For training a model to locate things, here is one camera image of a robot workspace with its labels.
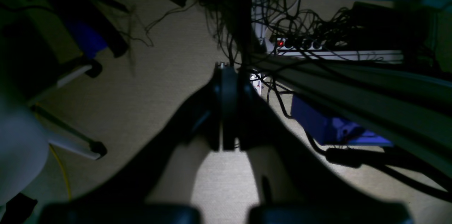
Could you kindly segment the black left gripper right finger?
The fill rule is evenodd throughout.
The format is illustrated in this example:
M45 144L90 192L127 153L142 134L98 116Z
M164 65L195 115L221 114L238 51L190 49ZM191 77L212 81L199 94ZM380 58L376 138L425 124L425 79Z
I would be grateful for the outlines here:
M255 211L377 211L387 203L330 171L289 131L247 76L223 66L224 145L239 139L256 181Z

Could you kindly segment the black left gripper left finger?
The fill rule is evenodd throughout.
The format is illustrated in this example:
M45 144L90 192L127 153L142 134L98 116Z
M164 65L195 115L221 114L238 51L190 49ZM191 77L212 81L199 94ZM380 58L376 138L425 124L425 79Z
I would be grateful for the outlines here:
M176 110L166 126L118 173L84 195L82 205L190 201L200 165L219 149L222 78L213 77Z

